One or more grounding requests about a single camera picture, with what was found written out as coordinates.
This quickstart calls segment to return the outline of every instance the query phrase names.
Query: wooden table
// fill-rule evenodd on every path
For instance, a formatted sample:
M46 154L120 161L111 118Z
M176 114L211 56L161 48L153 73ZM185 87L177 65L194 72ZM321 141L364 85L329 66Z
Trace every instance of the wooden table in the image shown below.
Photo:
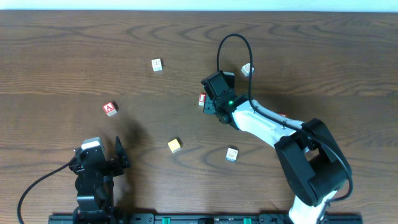
M16 223L23 191L94 136L108 155L116 136L127 149L132 169L114 191L128 212L288 210L294 195L273 148L197 105L230 33L252 46L255 99L323 120L351 164L354 193L328 211L398 222L397 27L397 14L1 11L0 222ZM221 69L236 74L238 93L248 60L245 44L229 39ZM120 110L107 117L111 100ZM172 154L175 136L183 149ZM224 158L229 145L235 164ZM75 178L65 169L37 185L22 206L26 223L72 212Z

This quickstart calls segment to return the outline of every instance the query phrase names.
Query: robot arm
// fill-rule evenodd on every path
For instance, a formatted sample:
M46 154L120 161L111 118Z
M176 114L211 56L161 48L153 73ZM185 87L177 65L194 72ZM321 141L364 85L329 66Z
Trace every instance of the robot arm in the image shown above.
M210 104L221 123L249 132L275 148L290 188L296 195L294 206L289 212L290 219L294 223L317 223L323 215L325 202L342 188L347 179L345 169L336 155L351 175L351 168L343 153L320 120L313 119L304 123L288 119L252 100L255 111L246 96L235 95L233 80L233 76L222 71L202 80L207 93L205 109ZM322 138L332 146L330 150L334 153L325 150L308 135L282 124L289 124ZM304 154L316 149L319 150L319 155L308 161Z

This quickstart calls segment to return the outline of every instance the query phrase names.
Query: cable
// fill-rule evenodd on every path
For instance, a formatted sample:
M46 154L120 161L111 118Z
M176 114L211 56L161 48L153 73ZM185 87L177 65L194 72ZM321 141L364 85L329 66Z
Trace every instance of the cable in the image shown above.
M31 184L31 185L25 190L25 192L22 194L21 198L19 199L18 208L17 208L18 221L19 221L20 224L24 224L24 221L23 221L23 219L22 219L22 214L21 214L21 207L22 207L22 202L24 201L24 198L25 198L26 195L29 193L29 191L32 190L32 188L33 188L34 186L36 186L36 184L38 184L40 181L46 179L47 177L50 177L51 175L53 175L53 174L55 174L55 173L57 173L57 172L60 172L60 171L63 170L64 168L68 167L72 162L74 162L74 160L75 160L75 159L73 158L73 159L72 159L71 161L69 161L67 164L65 164L65 165L61 166L60 168L58 168L58 169L52 171L51 173L46 174L46 175L44 175L43 177L39 178L38 180L36 180L33 184Z
M220 57L220 50L221 50L221 47L223 46L224 41L225 41L226 39L228 39L229 37L240 37L240 38L246 43L246 46L248 47L248 50L249 50L249 59L250 59L250 62L249 62L249 63L250 63L250 69L249 69L248 98L249 98L250 106L253 108L254 112L257 112L257 113L259 113L261 116L263 116L263 117L265 117L265 118L267 118L267 119L270 119L271 121L274 121L274 122L276 122L276 123L278 123L278 124L280 124L280 125L283 125L283 126L285 126L285 127L287 127L287 128L290 128L290 129L293 129L294 131L296 131L296 132L298 132L298 133L304 134L304 135L306 135L308 138L310 138L310 139L314 140L315 142L321 144L324 148L328 149L328 150L337 158L337 160L339 161L339 163L343 166L343 168L344 168L344 170L345 170L345 173L346 173L346 175L347 175L348 183L349 183L348 191L347 191L347 193L346 193L344 196L342 196L342 197L331 198L331 199L326 200L325 206L324 206L323 211L322 211L322 213L321 213L321 215L320 215L320 217L322 217L323 214L324 214L324 212L325 212L325 210L326 210L326 208L327 208L327 206L329 206L330 202L338 202L338 201L345 200L345 199L347 199L347 198L353 193L354 183L353 183L353 178L352 178L352 176L350 176L350 174L349 174L349 172L348 172L348 169L347 169L347 167L345 166L344 162L341 160L340 156L338 156L338 154L337 154L334 150L332 150L331 147L329 146L329 144L327 144L325 141L322 141L322 140L319 139L318 137L316 137L316 136L314 136L314 135L312 135L312 134L310 134L310 133L308 133L308 132L306 132L306 131L304 131L304 130L302 130L302 129L299 129L299 128L296 128L296 127L293 127L293 126L289 125L288 123L286 123L286 121L283 121L283 122L282 122L282 121L279 121L279 120L277 120L277 119L275 119L275 118L273 118L273 117L271 117L271 116L269 116L269 115L266 115L266 114L264 114L264 113L261 113L261 111L259 111L258 108L257 108L256 106L253 105L252 98L251 98L251 80L252 80L252 70L253 70L253 56L252 56L252 52L251 52L251 48L250 48L249 42L248 42L248 41L246 40L246 38L244 38L242 35L239 35L239 34L230 34L230 35L227 35L226 37L224 37L224 39L221 41L220 45L218 46L218 51L217 51L217 72L220 70L220 60L219 60L219 57Z

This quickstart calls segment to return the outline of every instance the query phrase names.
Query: black cable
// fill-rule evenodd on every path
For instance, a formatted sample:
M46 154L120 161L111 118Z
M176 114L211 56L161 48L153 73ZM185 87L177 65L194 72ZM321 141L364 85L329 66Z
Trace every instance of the black cable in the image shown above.
M346 193L344 196L342 196L342 197L331 198L331 199L326 200L325 206L323 207L323 211L322 211L322 213L321 213L321 215L320 215L320 217L322 217L323 214L324 214L324 212L325 212L325 210L326 210L326 208L327 208L327 206L329 206L330 202L338 202L338 201L345 200L345 199L347 199L347 198L353 193L354 183L353 183L352 176L350 176L350 174L349 174L349 172L348 172L348 169L347 169L347 167L345 166L344 162L341 160L341 158L336 154L336 152L335 152L334 150L331 149L331 147L329 146L329 144L327 144L325 141L322 141L322 140L319 139L318 137L315 137L314 135L312 135L312 134L310 134L310 133L308 133L308 132L306 132L306 131L304 131L304 130L302 130L302 129L293 127L293 126L287 124L285 121L282 122L282 121L279 121L279 120L277 120L277 119L275 119L275 118L273 118L273 117L271 117L271 116L269 116L269 115L266 115L266 114L262 113L261 111L259 111L258 108L257 108L256 106L253 105L252 98L251 98L251 80L252 80L252 70L253 70L253 56L252 56L250 44L249 44L249 42L246 40L246 38L244 38L242 35L239 35L239 34L230 34L230 35L227 35L226 37L224 37L224 39L221 41L220 45L218 46L218 51L217 51L217 71L220 70L220 61L219 61L220 50L221 50L221 47L222 47L224 41L225 41L226 39L228 39L228 37L240 37L240 38L246 43L246 46L248 47L248 50L249 50L249 59L250 59L250 62L249 62L249 63L250 63L250 69L249 69L248 98L249 98L250 106L253 108L254 112L257 112L257 113L259 113L261 116L263 116L263 117L265 117L265 118L267 118L267 119L270 119L271 121L274 121L274 122L276 122L276 123L278 123L278 124L280 124L280 125L283 125L283 126L285 126L286 128L290 128L290 129L293 129L294 131L296 131L296 132L298 132L298 133L304 134L304 135L306 135L308 138L310 138L310 139L314 140L315 142L321 144L324 148L328 149L328 150L337 158L337 160L339 161L339 163L343 166L343 168L344 168L344 170L345 170L345 172L346 172L346 175L347 175L348 183L349 183L348 191L347 191L347 193Z
M25 190L25 192L22 194L21 198L19 199L18 208L17 208L18 221L19 221L20 224L24 224L24 221L23 221L23 219L22 219L22 214L21 214L21 207L22 207L22 202L24 201L24 198L25 198L26 195L29 193L29 191L32 190L32 188L33 188L34 186L36 186L36 184L38 184L40 181L46 179L47 177L50 177L51 175L53 175L53 174L55 174L55 173L57 173L57 172L60 172L60 171L63 170L64 168L68 167L68 166L73 162L73 160L74 160L74 159L72 159L71 161L69 161L67 164L61 166L60 168L58 168L58 169L52 171L51 173L46 174L46 175L44 175L43 177L39 178L38 180L36 180L33 184L31 184L31 185Z

